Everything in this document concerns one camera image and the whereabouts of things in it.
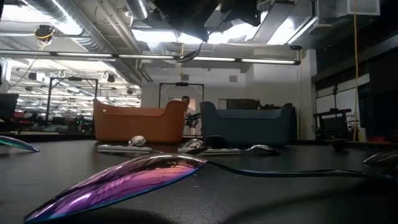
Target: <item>lamp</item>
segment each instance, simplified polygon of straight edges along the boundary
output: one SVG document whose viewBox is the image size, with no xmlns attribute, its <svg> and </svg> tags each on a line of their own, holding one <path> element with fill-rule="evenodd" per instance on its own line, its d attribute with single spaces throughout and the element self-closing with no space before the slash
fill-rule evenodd
<svg viewBox="0 0 398 224">
<path fill-rule="evenodd" d="M 114 83 L 115 82 L 114 74 L 109 74 L 107 81 L 110 83 Z"/>
</svg>

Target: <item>person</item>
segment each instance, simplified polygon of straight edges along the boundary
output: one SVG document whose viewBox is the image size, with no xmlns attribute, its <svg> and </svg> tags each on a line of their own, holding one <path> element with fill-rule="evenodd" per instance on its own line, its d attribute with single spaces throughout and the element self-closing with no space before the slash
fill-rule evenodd
<svg viewBox="0 0 398 224">
<path fill-rule="evenodd" d="M 190 98 L 189 96 L 183 96 L 181 97 L 181 101 L 182 102 L 186 102 L 186 103 L 190 103 Z M 187 118 L 188 114 L 194 115 L 196 114 L 196 111 L 190 107 L 188 107 L 187 112 L 185 113 L 185 119 Z M 184 126 L 184 135 L 190 135 L 191 134 L 191 128 L 196 128 L 198 124 L 198 120 L 196 120 L 195 122 L 192 123 L 192 125 L 189 127 L 188 125 Z"/>
</svg>

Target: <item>ceiling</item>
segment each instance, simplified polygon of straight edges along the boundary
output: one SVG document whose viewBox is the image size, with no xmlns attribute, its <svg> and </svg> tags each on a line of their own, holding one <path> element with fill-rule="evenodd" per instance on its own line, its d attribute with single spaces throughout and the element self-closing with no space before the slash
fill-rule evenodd
<svg viewBox="0 0 398 224">
<path fill-rule="evenodd" d="M 156 54 L 153 49 L 151 50 L 149 48 L 147 42 L 144 41 L 153 37 L 146 36 L 146 38 L 140 39 L 137 35 L 137 32 L 146 33 L 154 31 L 159 31 L 158 36 L 155 35 L 154 38 L 158 39 L 159 37 L 163 52 L 166 54 L 185 55 L 196 50 L 200 43 L 192 38 L 190 41 L 185 41 L 185 44 L 179 42 L 161 42 L 162 38 L 165 37 L 165 32 L 171 32 L 177 41 L 182 41 L 182 33 L 172 30 L 169 26 L 161 26 L 154 29 L 142 21 L 131 20 L 125 0 L 54 1 L 62 3 L 62 6 L 72 6 L 69 8 L 75 9 L 73 11 L 65 10 L 62 19 L 68 19 L 66 15 L 71 15 L 72 18 L 82 19 L 78 21 L 75 26 L 81 25 L 84 28 L 89 27 L 89 32 L 82 34 L 84 38 L 77 38 L 76 35 L 79 34 L 78 32 L 73 33 L 73 35 L 65 33 L 65 30 L 70 30 L 71 27 L 64 26 L 62 27 L 64 29 L 59 29 L 59 26 L 65 24 L 54 21 L 53 18 L 44 16 L 27 6 L 7 5 L 4 8 L 0 22 L 0 49 L 40 50 L 43 43 L 38 41 L 33 35 L 35 29 L 38 28 L 39 25 L 55 26 L 58 29 L 50 44 L 42 49 L 45 51 L 87 52 L 87 49 L 82 47 L 81 41 L 85 39 L 90 40 L 90 38 L 96 38 L 95 36 L 99 35 L 100 37 L 98 38 L 102 41 L 101 46 L 107 46 L 104 47 L 104 49 L 108 50 L 107 53 L 111 50 L 112 53 L 117 52 L 122 54 Z M 232 21 L 216 27 L 216 24 L 220 23 L 224 15 L 218 10 L 215 10 L 205 25 L 208 30 L 216 28 L 214 35 L 218 34 L 220 40 L 223 39 L 223 41 L 221 41 L 220 44 L 205 43 L 199 56 L 273 58 L 284 60 L 297 59 L 296 51 L 291 50 L 286 42 L 293 39 L 295 34 L 303 29 L 303 26 L 308 24 L 315 15 L 319 14 L 319 17 L 322 16 L 319 10 L 317 10 L 317 5 L 312 4 L 312 1 L 309 0 L 262 0 L 258 1 L 258 3 L 259 9 L 262 11 L 262 24 L 259 27 L 247 26 L 248 24 L 243 24 L 242 21 Z M 359 18 L 362 26 L 365 26 L 371 19 L 372 17 Z M 302 45 L 305 49 L 327 47 L 330 44 L 338 42 L 341 38 L 344 38 L 349 34 L 349 31 L 352 30 L 350 17 L 329 18 L 325 21 L 332 24 L 333 28 L 321 35 L 310 35 L 308 32 L 303 32 L 302 35 L 291 44 Z M 117 62 L 107 62 L 95 58 L 93 58 L 92 61 L 82 61 L 78 58 L 74 58 L 73 60 L 64 60 L 65 58 L 58 58 L 56 60 L 52 58 L 35 60 L 34 58 L 10 57 L 6 59 L 13 64 L 11 92 L 31 95 L 32 91 L 27 91 L 25 87 L 33 85 L 33 92 L 36 92 L 35 94 L 46 95 L 48 94 L 50 77 L 97 78 L 99 87 L 102 88 L 102 90 L 98 91 L 98 95 L 103 96 L 103 100 L 109 103 L 112 103 L 112 99 L 106 99 L 105 97 L 125 97 L 128 88 L 134 89 L 134 94 L 128 96 L 128 100 L 134 102 L 131 103 L 130 106 L 139 105 L 141 94 L 138 87 L 139 85 L 144 82 L 169 81 L 170 78 L 163 80 L 163 77 L 166 77 L 164 73 L 174 74 L 176 71 L 180 70 L 179 68 L 181 66 L 179 63 L 161 60 L 136 61 L 133 59 L 118 59 Z M 245 63 L 189 61 L 182 64 L 182 66 L 184 71 L 194 74 L 197 73 L 196 71 L 200 70 L 192 70 L 192 72 L 190 72 L 190 68 L 204 68 L 209 71 L 211 69 L 223 68 L 236 70 L 237 74 L 245 74 L 251 65 Z M 31 80 L 27 77 L 27 74 L 30 72 L 36 72 L 46 78 Z M 108 83 L 108 74 L 115 74 L 114 77 L 116 79 L 114 83 Z M 53 94 L 70 95 L 70 93 L 66 91 L 66 87 L 72 88 L 74 86 L 81 89 L 85 88 L 84 92 L 81 91 L 78 93 L 78 96 L 81 96 L 80 98 L 83 101 L 87 101 L 87 97 L 84 96 L 92 96 L 95 93 L 93 88 L 88 88 L 92 83 L 71 83 L 64 80 L 64 84 L 68 86 L 55 87 Z M 31 99 L 32 97 L 34 96 L 27 96 L 25 100 Z"/>
</svg>

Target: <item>white wall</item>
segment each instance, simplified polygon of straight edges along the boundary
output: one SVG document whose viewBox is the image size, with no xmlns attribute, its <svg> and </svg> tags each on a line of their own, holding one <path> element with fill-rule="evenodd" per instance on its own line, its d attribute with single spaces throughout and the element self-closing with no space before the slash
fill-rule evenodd
<svg viewBox="0 0 398 224">
<path fill-rule="evenodd" d="M 219 99 L 260 99 L 263 105 L 274 104 L 279 106 L 293 103 L 297 110 L 302 113 L 303 139 L 315 139 L 311 129 L 311 126 L 315 123 L 312 114 L 315 113 L 316 93 L 315 87 L 311 83 L 311 76 L 317 73 L 314 50 L 307 51 L 307 56 L 302 62 L 302 70 L 301 76 L 300 66 L 298 65 L 256 64 L 251 66 L 247 73 L 241 73 L 238 69 L 211 69 L 208 71 L 202 68 L 184 68 L 183 72 L 190 75 L 190 83 L 205 84 L 204 100 L 212 102 L 217 108 L 219 108 Z M 158 107 L 159 83 L 179 82 L 180 69 L 151 68 L 147 71 L 155 82 L 143 84 L 141 106 Z M 230 75 L 238 76 L 238 82 L 229 83 Z M 201 94 L 190 86 L 170 85 L 167 90 L 162 92 L 160 105 L 164 107 L 169 98 L 180 98 L 183 95 L 195 98 L 199 109 Z"/>
</svg>

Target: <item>table surface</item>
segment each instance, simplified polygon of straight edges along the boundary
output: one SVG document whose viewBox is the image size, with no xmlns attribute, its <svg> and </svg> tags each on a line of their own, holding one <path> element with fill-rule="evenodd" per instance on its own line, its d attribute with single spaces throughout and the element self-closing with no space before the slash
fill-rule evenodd
<svg viewBox="0 0 398 224">
<path fill-rule="evenodd" d="M 96 141 L 33 143 L 31 153 L 0 146 L 0 223 L 23 217 L 71 185 L 132 154 L 96 152 Z M 177 145 L 158 144 L 172 152 Z M 207 156 L 248 170 L 366 171 L 361 161 L 380 149 L 287 146 L 281 156 Z M 211 165 L 175 184 L 54 223 L 398 223 L 395 185 L 344 178 L 262 179 L 231 174 Z"/>
</svg>

